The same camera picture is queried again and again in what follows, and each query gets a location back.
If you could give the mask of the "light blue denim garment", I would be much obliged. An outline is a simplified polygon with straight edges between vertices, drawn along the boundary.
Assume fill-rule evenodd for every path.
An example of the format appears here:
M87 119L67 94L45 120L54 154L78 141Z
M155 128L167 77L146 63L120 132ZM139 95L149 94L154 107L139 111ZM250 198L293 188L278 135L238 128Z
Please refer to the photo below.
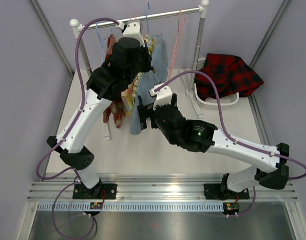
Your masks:
M139 98L141 98L143 105L153 103L154 100L151 98L149 91L154 86L164 83L168 76L167 45L163 38L160 38L154 44L151 65L153 66L155 72L145 72L139 81L134 110L131 116L131 125L129 130L131 135L138 135L141 133L140 117L137 110L137 107L140 104Z

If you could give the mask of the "pink wire hanger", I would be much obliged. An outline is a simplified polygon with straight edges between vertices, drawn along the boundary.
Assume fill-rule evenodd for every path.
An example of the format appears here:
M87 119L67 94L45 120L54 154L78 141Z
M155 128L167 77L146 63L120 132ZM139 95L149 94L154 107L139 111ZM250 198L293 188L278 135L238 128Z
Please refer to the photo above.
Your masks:
M176 35L176 40L175 40L175 44L174 44L172 61L171 61L171 66L170 66L170 71L169 71L167 81L170 80L172 71L174 69L174 65L176 63L178 48L180 46L180 41L181 41L181 36L182 36L182 31L183 31L183 28L184 28L184 25L185 25L185 18L182 18L182 12L183 12L183 8L181 8L180 11L179 11L178 24L177 24L177 35Z

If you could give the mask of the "red black plaid skirt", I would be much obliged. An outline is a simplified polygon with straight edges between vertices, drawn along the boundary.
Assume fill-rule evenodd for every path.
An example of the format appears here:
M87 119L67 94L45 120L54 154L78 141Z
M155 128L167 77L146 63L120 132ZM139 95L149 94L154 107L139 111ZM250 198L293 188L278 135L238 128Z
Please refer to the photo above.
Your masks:
M235 55L209 53L200 72L212 79L220 98L236 93L247 98L264 84L261 77Z

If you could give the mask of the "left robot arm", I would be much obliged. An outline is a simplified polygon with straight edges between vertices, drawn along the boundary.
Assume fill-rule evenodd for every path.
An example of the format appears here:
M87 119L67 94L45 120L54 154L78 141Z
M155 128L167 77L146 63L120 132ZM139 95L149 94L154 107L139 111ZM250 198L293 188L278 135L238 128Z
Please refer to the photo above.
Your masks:
M47 139L60 159L78 172L81 182L76 188L86 199L100 195L102 182L92 166L94 154L84 143L98 118L128 88L137 74L153 70L151 61L145 41L122 37L113 45L111 55L89 77L82 108L76 110L76 115L58 136Z

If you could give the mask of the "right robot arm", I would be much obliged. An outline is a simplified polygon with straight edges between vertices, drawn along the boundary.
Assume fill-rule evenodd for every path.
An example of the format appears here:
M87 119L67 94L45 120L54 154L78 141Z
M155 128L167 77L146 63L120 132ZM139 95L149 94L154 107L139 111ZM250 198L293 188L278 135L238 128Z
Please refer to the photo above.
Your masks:
M250 164L250 167L236 173L223 175L221 183L204 186L204 195L208 200L237 199L245 189L263 186L272 190L282 190L289 180L289 167L286 159L278 154L289 156L289 146L280 143L277 146L263 145L271 154L264 154L250 143L242 146L228 139L221 128L202 120L185 119L177 108L177 96L172 95L170 104L154 108L153 103L144 105L142 100L137 107L140 126L147 128L146 120L151 120L151 127L159 129L168 143L189 152L214 153L228 156Z

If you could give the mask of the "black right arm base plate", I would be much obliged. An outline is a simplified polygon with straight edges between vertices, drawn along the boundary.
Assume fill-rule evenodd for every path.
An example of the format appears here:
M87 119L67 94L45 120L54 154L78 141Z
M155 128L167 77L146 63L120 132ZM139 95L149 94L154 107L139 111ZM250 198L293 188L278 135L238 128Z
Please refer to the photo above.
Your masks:
M236 194L229 191L226 186L220 183L206 183L204 187L204 196L207 200L228 200L235 199Z

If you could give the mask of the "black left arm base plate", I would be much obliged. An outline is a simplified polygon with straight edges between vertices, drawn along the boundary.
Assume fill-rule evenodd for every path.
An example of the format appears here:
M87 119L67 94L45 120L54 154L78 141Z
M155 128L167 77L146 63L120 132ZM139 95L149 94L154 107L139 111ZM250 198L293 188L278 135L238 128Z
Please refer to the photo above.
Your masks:
M75 200L115 200L117 184L99 182L93 188L87 188L83 183L74 185L72 198Z

